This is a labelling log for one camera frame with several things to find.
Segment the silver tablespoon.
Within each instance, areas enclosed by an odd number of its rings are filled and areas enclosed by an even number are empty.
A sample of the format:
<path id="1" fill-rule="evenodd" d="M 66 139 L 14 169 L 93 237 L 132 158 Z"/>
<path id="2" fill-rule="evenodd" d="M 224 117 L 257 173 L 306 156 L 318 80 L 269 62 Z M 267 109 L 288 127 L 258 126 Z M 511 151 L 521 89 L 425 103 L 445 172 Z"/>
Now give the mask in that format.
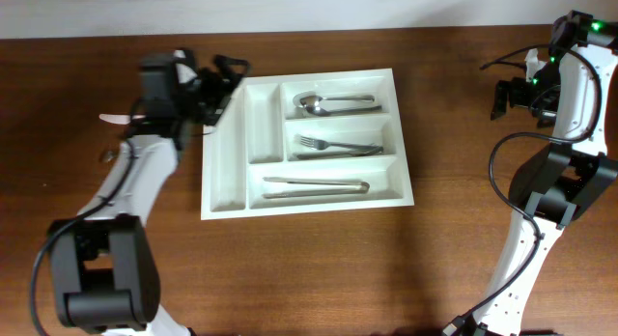
<path id="1" fill-rule="evenodd" d="M 303 116 L 305 118 L 331 117 L 331 116 L 368 113 L 368 112 L 376 112 L 376 111 L 380 112 L 381 110 L 382 110 L 381 105 L 372 106 L 372 107 L 358 107 L 358 108 L 346 108 L 346 109 L 336 109 L 336 110 L 326 110 L 323 107 L 316 106 L 316 107 L 304 107 Z"/>
<path id="2" fill-rule="evenodd" d="M 308 108 L 310 106 L 317 107 L 322 101 L 374 102 L 375 100 L 376 98 L 373 95 L 321 97 L 314 92 L 305 92 L 294 96 L 293 104 L 298 108 Z"/>

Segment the small dark metal teaspoon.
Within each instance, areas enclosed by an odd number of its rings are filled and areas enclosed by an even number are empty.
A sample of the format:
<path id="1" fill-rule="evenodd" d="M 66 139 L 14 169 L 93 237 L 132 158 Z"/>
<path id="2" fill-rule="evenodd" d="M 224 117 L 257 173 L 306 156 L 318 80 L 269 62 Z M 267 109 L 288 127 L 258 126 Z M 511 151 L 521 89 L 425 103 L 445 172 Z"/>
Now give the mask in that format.
<path id="1" fill-rule="evenodd" d="M 101 163 L 109 163 L 116 158 L 117 154 L 112 150 L 103 151 L 99 157 Z"/>

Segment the silver fork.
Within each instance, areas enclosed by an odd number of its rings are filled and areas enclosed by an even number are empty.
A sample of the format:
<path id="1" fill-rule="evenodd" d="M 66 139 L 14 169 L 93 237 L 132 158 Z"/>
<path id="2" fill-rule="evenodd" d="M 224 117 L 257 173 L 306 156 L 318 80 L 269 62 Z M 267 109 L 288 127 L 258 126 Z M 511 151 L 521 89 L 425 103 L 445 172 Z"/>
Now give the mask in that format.
<path id="1" fill-rule="evenodd" d="M 352 143 L 333 142 L 302 135 L 296 136 L 295 141 L 303 147 L 316 151 L 325 151 L 330 148 L 341 148 L 349 151 L 370 151 L 377 147 L 376 145 L 359 145 Z"/>
<path id="2" fill-rule="evenodd" d="M 363 157 L 376 154 L 382 154 L 383 147 L 378 146 L 370 150 L 365 151 L 350 151 L 350 152 L 337 152 L 337 153 L 320 153 L 320 154 L 295 154 L 295 158 L 298 160 L 311 160 L 311 159 L 328 159 L 339 157 Z"/>

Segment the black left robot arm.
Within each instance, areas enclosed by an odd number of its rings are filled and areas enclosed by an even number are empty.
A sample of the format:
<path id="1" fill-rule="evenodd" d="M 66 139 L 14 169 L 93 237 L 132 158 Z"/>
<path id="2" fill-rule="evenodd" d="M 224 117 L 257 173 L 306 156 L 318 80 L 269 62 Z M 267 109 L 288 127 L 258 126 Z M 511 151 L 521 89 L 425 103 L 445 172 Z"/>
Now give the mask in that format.
<path id="1" fill-rule="evenodd" d="M 161 304 L 160 278 L 145 225 L 195 126 L 216 126 L 251 70 L 216 55 L 199 67 L 186 48 L 145 57 L 142 94 L 131 105 L 119 154 L 76 216 L 54 221 L 31 277 L 49 259 L 60 324 L 91 335 L 191 335 Z"/>

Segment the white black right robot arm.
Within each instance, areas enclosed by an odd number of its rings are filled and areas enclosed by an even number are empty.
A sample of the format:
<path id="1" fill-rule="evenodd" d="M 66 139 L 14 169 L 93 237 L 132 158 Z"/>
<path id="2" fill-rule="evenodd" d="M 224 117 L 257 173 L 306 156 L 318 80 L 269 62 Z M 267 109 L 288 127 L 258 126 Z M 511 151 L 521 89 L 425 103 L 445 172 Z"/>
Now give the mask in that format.
<path id="1" fill-rule="evenodd" d="M 548 252 L 617 179 L 604 130 L 617 68 L 616 23 L 571 11 L 553 23 L 546 61 L 538 56 L 540 48 L 521 49 L 523 77 L 497 82 L 491 117 L 524 108 L 552 133 L 531 133 L 546 146 L 521 165 L 508 192 L 498 195 L 512 210 L 507 240 L 484 299 L 446 324 L 445 335 L 520 335 Z"/>

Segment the pink plastic knife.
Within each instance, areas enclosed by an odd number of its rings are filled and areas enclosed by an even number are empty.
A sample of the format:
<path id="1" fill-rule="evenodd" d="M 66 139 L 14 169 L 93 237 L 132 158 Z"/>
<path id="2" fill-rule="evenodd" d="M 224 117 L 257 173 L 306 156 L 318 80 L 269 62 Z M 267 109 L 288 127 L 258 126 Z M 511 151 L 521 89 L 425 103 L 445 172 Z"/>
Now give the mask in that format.
<path id="1" fill-rule="evenodd" d="M 112 125 L 121 125 L 121 126 L 129 125 L 131 122 L 135 120 L 141 120 L 145 118 L 144 115 L 130 116 L 130 115 L 117 115 L 117 114 L 99 114 L 98 117 L 106 123 L 109 123 Z"/>

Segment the white plastic cutlery tray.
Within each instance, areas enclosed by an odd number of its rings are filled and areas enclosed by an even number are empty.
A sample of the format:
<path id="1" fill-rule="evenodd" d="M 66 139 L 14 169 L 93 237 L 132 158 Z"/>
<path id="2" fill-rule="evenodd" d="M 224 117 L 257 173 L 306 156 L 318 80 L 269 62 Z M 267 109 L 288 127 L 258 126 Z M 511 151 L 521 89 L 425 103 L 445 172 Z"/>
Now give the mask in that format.
<path id="1" fill-rule="evenodd" d="M 204 137 L 204 220 L 414 203 L 390 69 L 251 77 Z"/>

